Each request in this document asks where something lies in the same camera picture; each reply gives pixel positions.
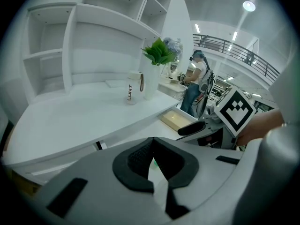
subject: white vase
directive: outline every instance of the white vase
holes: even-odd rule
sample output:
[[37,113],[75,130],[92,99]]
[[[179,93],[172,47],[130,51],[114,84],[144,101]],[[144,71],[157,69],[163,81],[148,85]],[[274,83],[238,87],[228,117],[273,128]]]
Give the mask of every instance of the white vase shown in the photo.
[[145,81],[145,99],[151,100],[154,97],[156,90],[158,89],[158,83],[160,79],[160,66],[147,65],[147,75]]
[[164,65],[164,69],[163,69],[162,75],[165,76],[165,77],[172,76],[171,63],[170,62]]

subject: green plant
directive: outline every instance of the green plant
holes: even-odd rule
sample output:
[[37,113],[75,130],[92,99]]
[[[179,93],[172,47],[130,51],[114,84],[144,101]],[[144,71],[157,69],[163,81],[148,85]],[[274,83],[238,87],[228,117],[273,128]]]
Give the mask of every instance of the green plant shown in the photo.
[[174,61],[176,55],[170,52],[165,43],[158,38],[151,47],[142,49],[143,53],[147,58],[152,61],[153,65],[159,66],[160,64],[166,64]]

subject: flower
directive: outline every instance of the flower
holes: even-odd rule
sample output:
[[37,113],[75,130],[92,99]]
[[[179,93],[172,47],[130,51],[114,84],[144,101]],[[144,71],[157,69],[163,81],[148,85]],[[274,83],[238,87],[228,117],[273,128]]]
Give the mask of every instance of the flower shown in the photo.
[[177,40],[173,40],[170,37],[166,37],[163,42],[168,48],[169,53],[172,53],[175,55],[175,60],[177,61],[180,59],[183,51],[183,45],[181,43],[181,39],[178,38]]

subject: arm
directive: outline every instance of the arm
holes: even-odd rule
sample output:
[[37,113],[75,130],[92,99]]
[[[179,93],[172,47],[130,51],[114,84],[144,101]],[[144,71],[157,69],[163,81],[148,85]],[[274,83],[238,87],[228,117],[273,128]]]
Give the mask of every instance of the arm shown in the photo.
[[245,146],[253,139],[263,138],[270,130],[284,123],[279,109],[254,115],[239,134],[237,146]]
[[199,77],[200,73],[201,73],[201,70],[196,68],[193,75],[191,75],[190,77],[185,77],[184,81],[187,83],[190,83],[191,81],[195,81]]

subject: drawer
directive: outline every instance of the drawer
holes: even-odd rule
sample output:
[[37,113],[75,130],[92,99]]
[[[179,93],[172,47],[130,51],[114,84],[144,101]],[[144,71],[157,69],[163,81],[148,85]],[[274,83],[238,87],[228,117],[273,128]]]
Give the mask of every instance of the drawer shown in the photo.
[[[169,110],[174,110],[175,112],[177,112],[178,114],[185,117],[191,122],[198,121],[196,118],[178,109],[177,107],[173,107]],[[152,136],[165,137],[173,140],[181,138],[181,136],[179,136],[175,130],[171,129],[168,125],[166,125],[164,122],[160,120],[160,115],[159,115],[151,120],[136,123],[132,126],[127,127],[126,129],[120,130],[113,137],[106,138],[104,142],[109,148],[129,141],[146,138],[146,137],[152,137]]]
[[41,162],[33,163],[30,165],[16,167],[16,168],[13,168],[13,170],[22,176],[25,173],[37,173],[40,171],[53,169],[53,168],[61,166],[61,165],[65,165],[65,164],[69,164],[69,163],[78,161],[82,157],[85,157],[86,155],[96,152],[97,150],[98,150],[97,145],[91,144],[87,147],[75,150],[68,154],[53,157],[53,158],[50,158],[50,159],[47,159],[47,160],[44,160]]
[[39,171],[39,172],[32,172],[31,174],[28,174],[28,176],[31,177],[31,180],[34,180],[36,183],[40,185],[44,185],[49,180],[51,180],[53,177],[55,177],[57,174],[74,164],[75,162],[64,164],[61,166],[57,166],[54,168],[50,168],[47,170]]

